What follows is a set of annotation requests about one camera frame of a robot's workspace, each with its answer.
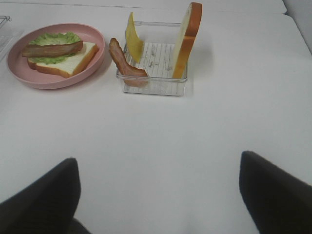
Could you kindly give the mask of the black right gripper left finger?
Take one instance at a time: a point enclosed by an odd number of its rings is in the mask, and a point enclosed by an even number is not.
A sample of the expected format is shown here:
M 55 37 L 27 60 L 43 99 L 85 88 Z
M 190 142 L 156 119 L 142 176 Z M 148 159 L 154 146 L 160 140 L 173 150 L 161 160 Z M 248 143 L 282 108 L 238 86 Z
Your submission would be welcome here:
M 74 218 L 81 186 L 78 163 L 67 158 L 0 204 L 2 234 L 87 234 Z

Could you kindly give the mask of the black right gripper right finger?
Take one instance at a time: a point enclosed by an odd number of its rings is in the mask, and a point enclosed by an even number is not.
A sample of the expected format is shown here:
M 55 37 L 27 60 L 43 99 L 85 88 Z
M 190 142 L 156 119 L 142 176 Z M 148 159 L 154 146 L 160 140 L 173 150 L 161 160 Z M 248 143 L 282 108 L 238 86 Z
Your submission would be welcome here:
M 312 232 L 312 187 L 252 151 L 241 155 L 239 189 L 261 234 Z

